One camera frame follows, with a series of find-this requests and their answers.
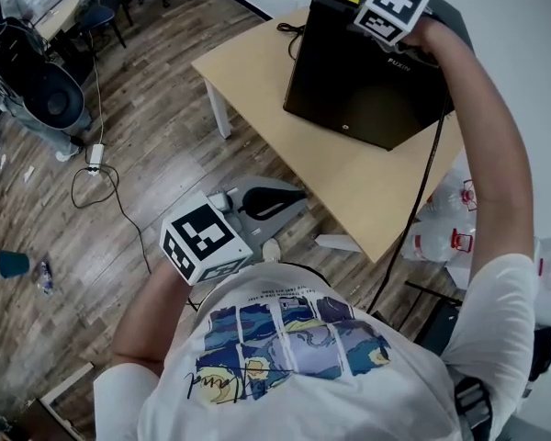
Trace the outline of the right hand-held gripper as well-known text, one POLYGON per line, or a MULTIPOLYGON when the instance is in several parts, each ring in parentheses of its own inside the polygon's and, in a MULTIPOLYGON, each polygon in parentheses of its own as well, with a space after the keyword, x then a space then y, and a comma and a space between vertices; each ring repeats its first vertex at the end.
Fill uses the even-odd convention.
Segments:
POLYGON ((385 53, 436 68, 438 62, 428 51, 404 42, 421 17, 441 19, 430 3, 431 0, 359 0, 348 25, 351 50, 358 54, 385 53))

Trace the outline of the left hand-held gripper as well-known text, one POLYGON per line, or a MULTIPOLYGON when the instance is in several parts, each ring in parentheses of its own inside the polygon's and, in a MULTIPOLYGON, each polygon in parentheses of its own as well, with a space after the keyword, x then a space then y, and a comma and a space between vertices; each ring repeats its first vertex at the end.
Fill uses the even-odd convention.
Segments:
POLYGON ((201 192, 163 219, 160 247, 190 286, 233 274, 253 256, 201 192))

